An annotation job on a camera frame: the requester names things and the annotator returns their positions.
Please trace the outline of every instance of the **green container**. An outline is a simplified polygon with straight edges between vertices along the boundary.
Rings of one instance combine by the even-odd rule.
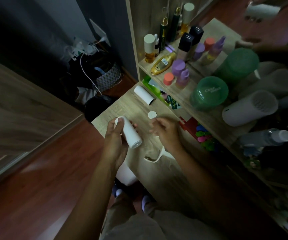
[[[251,49],[238,48],[230,53],[214,76],[223,79],[229,86],[234,86],[258,68],[258,55]]]
[[[206,111],[220,105],[227,96],[226,83],[216,76],[207,76],[197,84],[191,94],[190,102],[195,109]]]

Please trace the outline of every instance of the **person's right hand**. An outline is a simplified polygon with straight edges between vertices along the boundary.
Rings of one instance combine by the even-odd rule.
[[[158,136],[165,149],[171,154],[182,150],[183,146],[179,140],[178,123],[167,118],[154,118],[151,120],[150,133]]]

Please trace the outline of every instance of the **green packet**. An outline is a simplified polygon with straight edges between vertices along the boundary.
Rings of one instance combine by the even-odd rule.
[[[172,109],[179,109],[181,106],[174,100],[166,91],[160,87],[153,79],[146,76],[142,83],[148,90],[150,90],[160,101],[162,101],[166,106],[172,107]]]

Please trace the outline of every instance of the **white round disc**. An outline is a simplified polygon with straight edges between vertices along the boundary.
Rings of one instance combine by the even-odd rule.
[[[149,117],[150,119],[156,118],[156,117],[157,117],[157,113],[156,113],[155,111],[150,111],[150,112],[148,113],[148,117]]]

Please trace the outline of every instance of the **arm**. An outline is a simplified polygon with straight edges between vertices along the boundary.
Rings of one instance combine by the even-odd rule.
[[[231,239],[285,239],[286,233],[272,219],[236,192],[225,188],[185,151],[179,141],[177,123],[156,118],[152,127],[151,133],[158,135],[175,157],[204,207]]]
[[[114,121],[115,119],[108,123],[103,154],[90,183],[55,240],[99,238],[114,179],[118,168],[125,160],[128,149],[126,141],[120,136],[124,121],[120,118],[115,129]]]

